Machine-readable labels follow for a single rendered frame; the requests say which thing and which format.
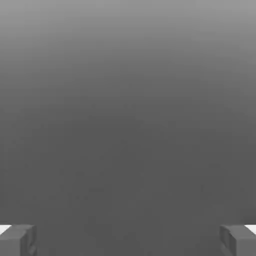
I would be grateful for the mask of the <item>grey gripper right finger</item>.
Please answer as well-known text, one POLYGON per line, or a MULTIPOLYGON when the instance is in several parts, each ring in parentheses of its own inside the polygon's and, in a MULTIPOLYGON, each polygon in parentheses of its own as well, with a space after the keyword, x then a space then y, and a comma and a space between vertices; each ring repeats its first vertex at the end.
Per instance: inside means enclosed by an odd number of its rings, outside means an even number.
POLYGON ((221 225, 219 239, 223 256, 256 256, 256 224, 221 225))

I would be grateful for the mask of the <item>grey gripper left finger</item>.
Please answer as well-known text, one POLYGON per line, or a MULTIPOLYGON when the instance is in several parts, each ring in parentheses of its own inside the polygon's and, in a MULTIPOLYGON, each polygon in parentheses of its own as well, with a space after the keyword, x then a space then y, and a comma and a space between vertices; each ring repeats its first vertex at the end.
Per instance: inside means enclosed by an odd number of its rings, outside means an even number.
POLYGON ((0 256, 38 256, 37 227, 0 224, 0 256))

